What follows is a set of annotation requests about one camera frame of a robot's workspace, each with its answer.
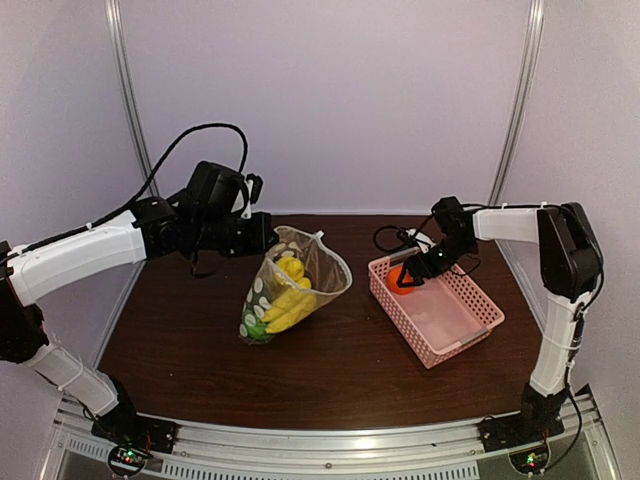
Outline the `orange toy fruit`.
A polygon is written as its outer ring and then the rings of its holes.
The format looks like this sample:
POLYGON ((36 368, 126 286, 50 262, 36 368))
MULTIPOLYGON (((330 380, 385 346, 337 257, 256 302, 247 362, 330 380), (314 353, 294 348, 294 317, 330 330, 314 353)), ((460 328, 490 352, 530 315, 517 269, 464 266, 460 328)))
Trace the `orange toy fruit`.
POLYGON ((387 288, 397 295, 408 295, 415 290, 413 278, 406 273, 401 276, 403 267, 396 266, 387 274, 387 288))

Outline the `yellow toy lemon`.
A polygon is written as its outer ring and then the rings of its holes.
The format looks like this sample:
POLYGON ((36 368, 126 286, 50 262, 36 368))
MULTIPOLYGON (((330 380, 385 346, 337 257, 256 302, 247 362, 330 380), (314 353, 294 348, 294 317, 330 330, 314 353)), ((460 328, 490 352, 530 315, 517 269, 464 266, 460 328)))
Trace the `yellow toy lemon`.
POLYGON ((305 276, 303 263, 293 256, 281 257, 276 262, 276 266, 279 271, 275 274, 275 279, 279 285, 285 285, 287 283, 286 277, 294 282, 298 282, 305 276))

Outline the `clear polka dot zip bag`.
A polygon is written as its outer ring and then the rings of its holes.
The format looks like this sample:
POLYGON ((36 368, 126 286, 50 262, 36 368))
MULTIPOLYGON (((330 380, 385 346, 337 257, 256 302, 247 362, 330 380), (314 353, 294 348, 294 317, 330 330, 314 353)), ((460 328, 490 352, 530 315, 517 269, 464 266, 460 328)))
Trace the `clear polka dot zip bag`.
POLYGON ((265 254, 248 289, 242 308, 239 337, 248 345, 266 343, 252 342, 247 337, 246 325, 265 324, 262 319, 274 300, 289 286, 297 285, 297 282, 288 277, 285 285, 279 285, 276 282, 275 274, 279 271, 276 262, 281 257, 293 256, 303 263, 304 277, 309 278, 312 283, 310 292, 317 297, 316 307, 312 313, 345 293, 353 283, 353 276, 346 261, 325 245, 323 231, 310 233, 291 226, 278 226, 275 231, 279 240, 265 254))

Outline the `yellow toy banana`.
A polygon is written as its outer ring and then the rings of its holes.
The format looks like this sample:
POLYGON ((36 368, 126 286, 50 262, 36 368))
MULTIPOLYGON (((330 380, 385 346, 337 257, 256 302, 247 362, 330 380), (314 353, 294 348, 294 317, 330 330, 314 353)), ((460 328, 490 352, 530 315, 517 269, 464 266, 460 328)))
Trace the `yellow toy banana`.
POLYGON ((311 280, 303 277, 295 287, 287 290, 274 300, 262 319, 269 335, 283 332, 311 314, 317 303, 317 297, 310 292, 311 280))

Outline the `green striped toy watermelon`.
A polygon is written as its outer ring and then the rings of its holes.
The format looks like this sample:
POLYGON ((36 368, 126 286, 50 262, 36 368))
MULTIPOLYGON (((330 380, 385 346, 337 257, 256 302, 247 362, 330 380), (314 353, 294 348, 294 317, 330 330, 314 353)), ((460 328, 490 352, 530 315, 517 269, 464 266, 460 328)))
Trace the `green striped toy watermelon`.
POLYGON ((247 337, 252 342, 268 343, 272 339, 272 335, 266 332, 266 324, 256 323, 254 326, 246 325, 247 337))

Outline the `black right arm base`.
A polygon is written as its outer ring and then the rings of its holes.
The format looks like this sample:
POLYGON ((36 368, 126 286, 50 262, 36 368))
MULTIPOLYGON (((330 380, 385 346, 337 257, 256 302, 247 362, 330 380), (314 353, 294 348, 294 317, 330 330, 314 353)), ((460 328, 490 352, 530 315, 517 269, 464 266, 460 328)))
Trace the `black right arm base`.
POLYGON ((560 409, 567 398, 565 387, 554 395, 543 396, 526 384, 519 412, 503 417, 487 416, 477 424, 484 450, 510 449, 563 433, 560 409))

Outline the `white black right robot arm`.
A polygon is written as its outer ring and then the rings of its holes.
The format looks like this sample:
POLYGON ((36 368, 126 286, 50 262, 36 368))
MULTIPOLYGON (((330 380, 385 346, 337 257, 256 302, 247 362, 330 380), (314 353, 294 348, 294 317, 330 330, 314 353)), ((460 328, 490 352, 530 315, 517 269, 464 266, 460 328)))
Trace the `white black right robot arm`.
POLYGON ((603 254, 581 204, 488 206, 443 197, 431 209, 441 240, 402 264, 396 284, 419 287, 449 272, 481 241, 535 244, 547 291, 547 314, 538 359, 523 393, 531 403, 513 419, 519 440, 535 440, 551 424, 544 402, 562 402, 570 393, 569 376, 580 350, 584 316, 604 284, 603 254))

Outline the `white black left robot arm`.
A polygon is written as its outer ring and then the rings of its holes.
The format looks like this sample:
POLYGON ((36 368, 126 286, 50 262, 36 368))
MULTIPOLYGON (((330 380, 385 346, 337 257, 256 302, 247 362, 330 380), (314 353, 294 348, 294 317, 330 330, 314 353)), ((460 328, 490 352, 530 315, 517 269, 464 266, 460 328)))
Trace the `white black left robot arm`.
POLYGON ((100 272, 180 253, 191 264, 202 251, 233 258, 267 252, 278 240, 271 217, 253 212, 263 187, 209 161, 197 164, 188 185, 173 196, 132 200, 107 220, 15 248, 1 245, 1 358, 25 364, 89 412, 123 444, 137 442, 144 424, 123 388, 88 368, 44 331, 37 302, 100 272))

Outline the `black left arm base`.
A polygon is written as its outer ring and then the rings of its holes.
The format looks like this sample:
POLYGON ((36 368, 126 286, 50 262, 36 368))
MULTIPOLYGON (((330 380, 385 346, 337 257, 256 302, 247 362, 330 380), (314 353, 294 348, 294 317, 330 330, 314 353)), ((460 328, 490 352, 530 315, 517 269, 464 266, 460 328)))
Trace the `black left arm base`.
POLYGON ((125 448, 143 452, 173 452, 178 425, 173 421, 140 415, 123 384, 110 377, 117 392, 117 405, 92 423, 94 436, 125 448))

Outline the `pink perforated plastic basket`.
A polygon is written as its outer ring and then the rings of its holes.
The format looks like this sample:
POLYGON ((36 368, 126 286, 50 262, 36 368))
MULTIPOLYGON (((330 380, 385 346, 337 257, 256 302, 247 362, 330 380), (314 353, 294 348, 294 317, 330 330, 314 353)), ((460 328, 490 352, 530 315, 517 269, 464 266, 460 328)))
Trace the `pink perforated plastic basket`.
POLYGON ((458 265, 408 294, 390 290, 388 273, 415 252, 409 249, 371 261, 369 290, 429 369, 488 337, 505 315, 458 265))

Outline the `right green circuit board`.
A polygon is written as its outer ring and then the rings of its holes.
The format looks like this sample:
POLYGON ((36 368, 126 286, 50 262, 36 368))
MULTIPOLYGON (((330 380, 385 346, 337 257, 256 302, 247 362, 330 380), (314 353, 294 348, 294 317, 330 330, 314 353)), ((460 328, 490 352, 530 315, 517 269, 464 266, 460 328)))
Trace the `right green circuit board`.
POLYGON ((549 463, 550 452, 544 446, 509 453, 514 470, 523 475, 535 475, 544 470, 549 463))

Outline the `green circuit board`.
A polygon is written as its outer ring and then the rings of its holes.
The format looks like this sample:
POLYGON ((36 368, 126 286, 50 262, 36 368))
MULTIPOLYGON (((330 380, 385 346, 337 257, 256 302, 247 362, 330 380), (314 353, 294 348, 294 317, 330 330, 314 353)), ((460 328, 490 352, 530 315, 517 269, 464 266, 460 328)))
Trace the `green circuit board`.
POLYGON ((509 453, 514 470, 523 475, 535 475, 544 470, 549 463, 550 452, 544 446, 509 453))
POLYGON ((151 458, 152 456, 148 453, 115 446, 108 453, 107 466, 118 476, 132 476, 140 473, 151 458))

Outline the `left green circuit board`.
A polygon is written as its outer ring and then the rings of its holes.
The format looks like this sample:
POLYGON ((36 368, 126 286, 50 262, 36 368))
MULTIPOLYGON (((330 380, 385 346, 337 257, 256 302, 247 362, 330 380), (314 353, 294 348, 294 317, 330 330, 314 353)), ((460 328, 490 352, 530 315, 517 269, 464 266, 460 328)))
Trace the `left green circuit board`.
POLYGON ((107 466, 118 476, 132 476, 140 473, 151 458, 152 456, 148 453, 115 446, 108 453, 107 466))

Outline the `aluminium front rail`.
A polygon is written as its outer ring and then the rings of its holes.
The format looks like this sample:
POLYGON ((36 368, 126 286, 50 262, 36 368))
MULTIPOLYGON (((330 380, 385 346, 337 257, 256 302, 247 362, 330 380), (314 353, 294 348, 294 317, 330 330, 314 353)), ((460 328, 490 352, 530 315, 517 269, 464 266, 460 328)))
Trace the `aluminium front rail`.
POLYGON ((588 389, 561 409, 562 433, 487 450, 478 419, 369 430, 278 430, 177 424, 173 450, 152 453, 136 479, 529 479, 543 448, 544 479, 618 479, 620 468, 588 389))

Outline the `left aluminium corner post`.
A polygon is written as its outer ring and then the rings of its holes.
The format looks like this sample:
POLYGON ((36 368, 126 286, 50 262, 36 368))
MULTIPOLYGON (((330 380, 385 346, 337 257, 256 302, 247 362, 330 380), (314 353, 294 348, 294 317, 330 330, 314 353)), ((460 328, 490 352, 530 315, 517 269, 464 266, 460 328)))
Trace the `left aluminium corner post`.
POLYGON ((104 2, 107 26, 114 52, 117 76, 124 105, 125 118, 133 142, 135 159, 144 179, 151 174, 152 162, 143 131, 141 117, 136 101, 133 78, 128 61, 126 39, 122 23, 121 2, 104 2))

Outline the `aluminium corner post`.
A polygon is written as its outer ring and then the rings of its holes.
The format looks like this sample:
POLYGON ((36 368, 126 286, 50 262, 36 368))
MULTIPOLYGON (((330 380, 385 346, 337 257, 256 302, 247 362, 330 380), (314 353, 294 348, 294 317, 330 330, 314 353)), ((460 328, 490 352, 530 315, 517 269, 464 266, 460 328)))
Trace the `aluminium corner post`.
POLYGON ((544 0, 531 0, 524 37, 521 64, 509 123, 489 195, 491 205, 498 204, 507 183, 517 143, 524 124, 526 106, 534 83, 544 29, 544 0))
POLYGON ((143 131, 141 117, 136 101, 133 78, 128 61, 126 39, 122 23, 121 2, 104 2, 107 26, 114 52, 117 76, 124 105, 125 118, 133 142, 135 159, 144 179, 151 174, 152 162, 143 131))

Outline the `right aluminium corner post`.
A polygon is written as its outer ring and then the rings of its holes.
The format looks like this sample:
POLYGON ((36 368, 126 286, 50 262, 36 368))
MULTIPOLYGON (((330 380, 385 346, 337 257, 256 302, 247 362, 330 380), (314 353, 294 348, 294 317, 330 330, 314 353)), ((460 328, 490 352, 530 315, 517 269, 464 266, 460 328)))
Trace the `right aluminium corner post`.
POLYGON ((524 37, 521 64, 509 123, 489 195, 491 205, 498 204, 507 183, 517 143, 524 124, 526 106, 534 83, 544 29, 544 0, 531 0, 524 37))

